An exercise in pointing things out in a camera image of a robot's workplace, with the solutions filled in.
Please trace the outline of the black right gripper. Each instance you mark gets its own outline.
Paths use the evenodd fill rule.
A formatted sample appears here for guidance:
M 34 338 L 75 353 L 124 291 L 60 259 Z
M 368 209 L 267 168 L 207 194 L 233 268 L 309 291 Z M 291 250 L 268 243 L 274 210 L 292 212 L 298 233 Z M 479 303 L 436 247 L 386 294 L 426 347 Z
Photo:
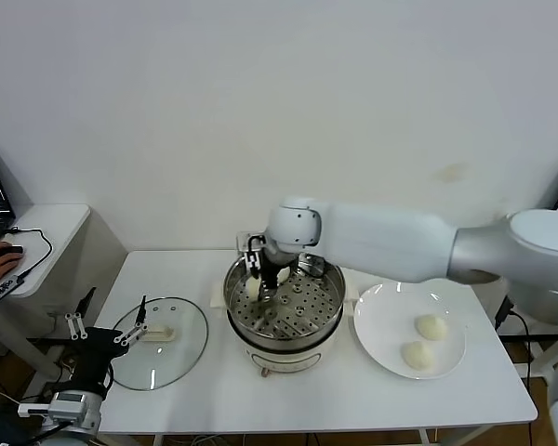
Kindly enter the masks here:
M 267 257 L 260 260 L 260 286 L 258 294 L 258 302 L 268 305 L 277 305 L 279 303 L 278 296 L 278 274 L 281 271 L 279 265 L 274 264 Z

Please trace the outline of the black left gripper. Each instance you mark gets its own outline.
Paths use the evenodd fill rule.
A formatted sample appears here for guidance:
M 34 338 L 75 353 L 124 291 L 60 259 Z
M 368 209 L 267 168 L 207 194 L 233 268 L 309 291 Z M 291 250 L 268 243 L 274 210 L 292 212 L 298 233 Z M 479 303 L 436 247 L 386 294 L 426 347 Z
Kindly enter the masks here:
M 142 297 L 134 325 L 121 332 L 97 327 L 85 328 L 84 317 L 97 288 L 92 287 L 82 298 L 75 311 L 64 315 L 70 338 L 80 340 L 78 357 L 73 373 L 73 390 L 106 394 L 106 376 L 112 360 L 127 354 L 129 347 L 138 342 L 148 331 L 146 296 Z

